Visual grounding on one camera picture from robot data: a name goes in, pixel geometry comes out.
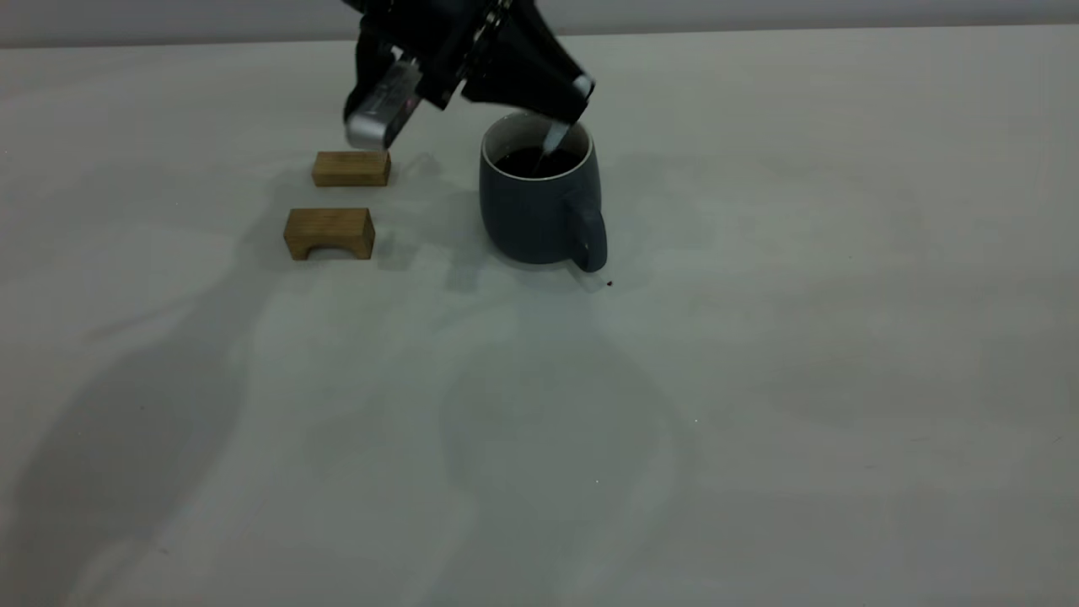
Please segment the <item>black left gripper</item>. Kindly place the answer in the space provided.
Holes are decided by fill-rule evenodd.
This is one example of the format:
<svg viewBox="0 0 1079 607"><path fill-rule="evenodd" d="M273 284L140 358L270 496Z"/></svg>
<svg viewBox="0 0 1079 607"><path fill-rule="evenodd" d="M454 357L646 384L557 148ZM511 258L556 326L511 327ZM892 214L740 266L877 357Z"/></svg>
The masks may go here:
<svg viewBox="0 0 1079 607"><path fill-rule="evenodd" d="M573 124L596 88L534 1L365 1L361 99L400 61L416 65L420 99L439 109L463 84L474 104Z"/></svg>

